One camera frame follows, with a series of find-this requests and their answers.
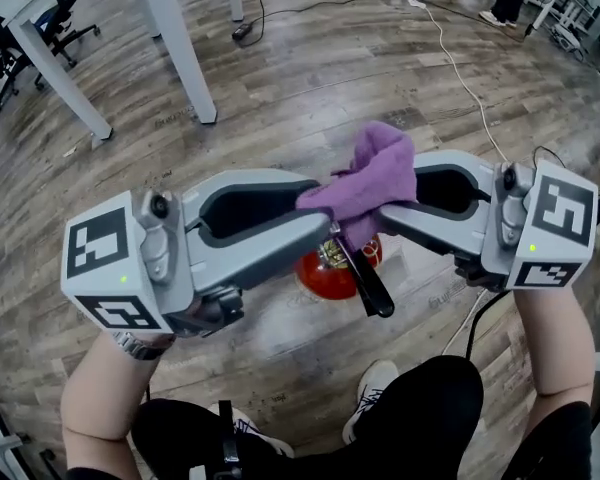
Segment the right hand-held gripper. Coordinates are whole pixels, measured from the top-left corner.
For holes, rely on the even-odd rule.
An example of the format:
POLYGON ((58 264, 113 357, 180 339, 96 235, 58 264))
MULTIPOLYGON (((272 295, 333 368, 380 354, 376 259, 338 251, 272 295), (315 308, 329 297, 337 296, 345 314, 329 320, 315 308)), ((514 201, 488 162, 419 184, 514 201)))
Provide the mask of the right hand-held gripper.
POLYGON ((462 213, 419 203, 386 204, 379 223, 439 255, 456 254, 468 284, 494 292, 564 288, 593 255, 598 187, 540 160, 490 164, 459 150, 414 157, 417 197, 434 189, 466 193, 462 213))

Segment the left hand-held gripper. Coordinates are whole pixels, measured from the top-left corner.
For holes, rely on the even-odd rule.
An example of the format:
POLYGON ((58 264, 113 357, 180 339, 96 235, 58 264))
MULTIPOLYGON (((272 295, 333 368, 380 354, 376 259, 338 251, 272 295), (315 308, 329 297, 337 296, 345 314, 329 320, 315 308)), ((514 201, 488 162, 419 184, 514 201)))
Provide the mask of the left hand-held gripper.
POLYGON ((241 291, 219 287, 249 290, 328 236, 327 213, 296 208, 317 186, 258 168, 215 174, 182 203, 171 192, 125 191, 68 221, 61 290, 108 332, 209 336, 244 315, 241 291))

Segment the purple cloth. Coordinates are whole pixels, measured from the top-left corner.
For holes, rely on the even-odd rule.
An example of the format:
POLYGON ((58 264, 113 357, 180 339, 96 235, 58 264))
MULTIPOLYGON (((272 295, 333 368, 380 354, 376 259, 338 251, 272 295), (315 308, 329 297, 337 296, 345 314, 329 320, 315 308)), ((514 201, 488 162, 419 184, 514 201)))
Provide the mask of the purple cloth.
POLYGON ((357 133, 354 156, 332 180, 303 192, 298 209, 328 209, 339 224, 348 247, 357 251, 382 231, 373 216, 381 206, 414 202, 417 179, 415 147, 399 129, 370 121, 357 133))

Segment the red fire extinguisher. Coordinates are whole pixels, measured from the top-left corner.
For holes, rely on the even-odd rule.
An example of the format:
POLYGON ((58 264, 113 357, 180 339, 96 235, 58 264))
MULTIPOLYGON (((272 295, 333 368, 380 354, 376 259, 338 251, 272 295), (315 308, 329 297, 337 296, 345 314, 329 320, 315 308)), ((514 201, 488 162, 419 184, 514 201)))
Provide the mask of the red fire extinguisher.
POLYGON ((369 317, 389 318, 395 303, 376 272, 382 259, 378 234, 353 252, 338 233, 302 257, 294 269, 300 283, 317 297, 337 301, 358 296, 369 317))

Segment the person's right forearm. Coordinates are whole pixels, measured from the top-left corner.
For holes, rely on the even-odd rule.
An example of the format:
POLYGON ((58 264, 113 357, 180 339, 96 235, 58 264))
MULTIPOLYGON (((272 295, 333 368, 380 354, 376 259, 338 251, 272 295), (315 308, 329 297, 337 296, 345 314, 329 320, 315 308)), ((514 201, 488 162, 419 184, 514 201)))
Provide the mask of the person's right forearm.
POLYGON ((514 292, 540 398, 590 403, 595 347, 588 320, 572 289, 514 292))

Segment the person's left forearm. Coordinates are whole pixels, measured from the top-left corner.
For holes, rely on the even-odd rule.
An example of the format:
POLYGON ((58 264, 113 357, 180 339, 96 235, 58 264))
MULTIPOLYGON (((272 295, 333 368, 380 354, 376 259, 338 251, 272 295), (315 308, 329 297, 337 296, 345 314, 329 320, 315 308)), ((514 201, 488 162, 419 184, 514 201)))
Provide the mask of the person's left forearm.
POLYGON ((60 404, 67 468, 140 480, 127 441, 160 359, 137 359, 101 332, 67 381, 60 404))

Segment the silver wristwatch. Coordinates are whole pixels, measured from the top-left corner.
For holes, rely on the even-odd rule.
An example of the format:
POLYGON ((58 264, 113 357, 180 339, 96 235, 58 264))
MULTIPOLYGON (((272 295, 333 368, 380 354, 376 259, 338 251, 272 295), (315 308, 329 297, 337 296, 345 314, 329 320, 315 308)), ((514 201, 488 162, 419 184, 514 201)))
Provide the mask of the silver wristwatch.
POLYGON ((153 340, 147 341, 130 332, 115 332, 112 338, 121 350, 138 361, 159 359, 175 341, 174 335, 159 334, 153 340))

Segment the person's right white shoe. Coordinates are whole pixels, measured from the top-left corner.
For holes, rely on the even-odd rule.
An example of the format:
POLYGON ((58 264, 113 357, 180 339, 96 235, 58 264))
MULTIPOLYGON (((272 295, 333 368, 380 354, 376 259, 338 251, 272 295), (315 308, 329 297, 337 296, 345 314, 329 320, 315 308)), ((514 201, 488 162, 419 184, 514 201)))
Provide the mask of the person's right white shoe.
POLYGON ((398 368, 390 360, 375 361, 367 368, 358 384, 356 408, 342 430, 345 445, 356 440, 354 432, 356 423, 362 415, 375 406, 386 388, 398 377, 398 368))

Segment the person's white shoe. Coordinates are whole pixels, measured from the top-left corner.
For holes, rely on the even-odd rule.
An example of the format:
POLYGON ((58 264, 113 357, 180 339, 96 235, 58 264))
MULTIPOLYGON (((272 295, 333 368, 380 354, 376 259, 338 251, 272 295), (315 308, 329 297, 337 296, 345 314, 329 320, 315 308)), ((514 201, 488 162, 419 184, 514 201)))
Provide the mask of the person's white shoe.
MULTIPOLYGON (((218 402, 208 407, 208 410, 219 417, 218 415, 218 402)), ((233 407, 233 418, 234 427, 236 431, 236 438, 238 435, 250 435, 259 438, 266 442, 274 451, 286 458, 293 459, 295 452, 293 448, 281 439, 265 435, 255 424, 255 422, 243 411, 233 407)))
POLYGON ((362 415, 375 406, 386 388, 398 377, 398 368, 390 360, 375 361, 367 368, 358 384, 356 408, 342 430, 345 445, 356 440, 354 432, 356 423, 362 415))

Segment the person's right leg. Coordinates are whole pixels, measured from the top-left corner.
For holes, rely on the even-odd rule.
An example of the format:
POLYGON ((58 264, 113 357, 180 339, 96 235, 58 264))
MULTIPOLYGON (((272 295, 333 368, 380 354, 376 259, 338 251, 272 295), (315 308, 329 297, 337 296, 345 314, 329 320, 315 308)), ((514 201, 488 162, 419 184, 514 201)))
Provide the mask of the person's right leg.
POLYGON ((483 399, 469 360, 435 356, 399 373, 321 470, 333 480, 457 480, 483 399))

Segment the person's leg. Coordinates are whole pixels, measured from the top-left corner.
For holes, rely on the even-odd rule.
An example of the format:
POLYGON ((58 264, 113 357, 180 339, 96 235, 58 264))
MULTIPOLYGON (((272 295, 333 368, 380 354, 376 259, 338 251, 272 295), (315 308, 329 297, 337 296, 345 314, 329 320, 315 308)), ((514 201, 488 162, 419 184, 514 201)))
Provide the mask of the person's leg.
MULTIPOLYGON (((154 398, 142 404, 132 425, 133 443, 157 480, 188 480, 196 466, 222 461, 220 418, 208 408, 154 398)), ((278 455, 255 436, 238 435, 245 480, 283 480, 293 459, 278 455)))
POLYGON ((457 480, 483 399, 469 360, 435 356, 399 373, 321 470, 333 480, 457 480))

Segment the person's left white shoe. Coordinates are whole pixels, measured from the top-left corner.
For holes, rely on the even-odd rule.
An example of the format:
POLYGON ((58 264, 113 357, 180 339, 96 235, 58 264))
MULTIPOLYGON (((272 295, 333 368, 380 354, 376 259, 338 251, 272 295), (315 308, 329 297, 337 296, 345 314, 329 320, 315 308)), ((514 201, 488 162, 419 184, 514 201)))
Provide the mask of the person's left white shoe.
MULTIPOLYGON (((218 402, 208 407, 208 410, 219 417, 218 415, 218 402)), ((265 435, 255 424, 255 422, 243 411, 233 407, 233 418, 234 427, 236 431, 236 438, 238 435, 250 435, 259 438, 266 442, 274 451, 286 458, 293 459, 295 452, 293 448, 281 439, 265 435)))

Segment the person's left leg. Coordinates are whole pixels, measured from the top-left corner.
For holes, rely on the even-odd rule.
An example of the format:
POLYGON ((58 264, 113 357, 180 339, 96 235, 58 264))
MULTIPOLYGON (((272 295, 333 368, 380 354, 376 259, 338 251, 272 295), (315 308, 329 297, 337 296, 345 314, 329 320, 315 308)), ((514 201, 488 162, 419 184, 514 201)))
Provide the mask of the person's left leg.
MULTIPOLYGON (((220 418, 208 408, 154 398, 142 404, 132 425, 133 443, 157 480, 188 480, 196 466, 222 461, 220 418)), ((293 459, 278 455, 255 436, 238 435, 245 480, 283 480, 293 459)))

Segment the person's black shirt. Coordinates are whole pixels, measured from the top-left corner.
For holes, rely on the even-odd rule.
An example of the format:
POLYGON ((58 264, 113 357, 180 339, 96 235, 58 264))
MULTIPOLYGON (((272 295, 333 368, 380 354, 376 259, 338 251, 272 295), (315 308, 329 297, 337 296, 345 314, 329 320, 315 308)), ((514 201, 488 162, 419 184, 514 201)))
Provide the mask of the person's black shirt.
MULTIPOLYGON (((293 459, 283 480, 333 480, 321 470, 331 453, 293 459)), ((534 428, 502 475, 502 480, 590 479, 590 410, 582 402, 554 411, 534 428)))

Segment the white desk frame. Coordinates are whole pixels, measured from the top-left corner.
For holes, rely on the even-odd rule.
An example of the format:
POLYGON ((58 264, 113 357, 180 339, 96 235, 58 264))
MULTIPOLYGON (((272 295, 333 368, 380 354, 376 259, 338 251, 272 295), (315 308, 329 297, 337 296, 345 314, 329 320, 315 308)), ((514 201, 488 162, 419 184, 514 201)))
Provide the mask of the white desk frame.
POLYGON ((538 7, 536 16, 524 31, 524 38, 539 31, 547 18, 550 39, 567 53, 583 58, 587 49, 582 42, 600 15, 600 6, 588 0, 523 0, 538 7))

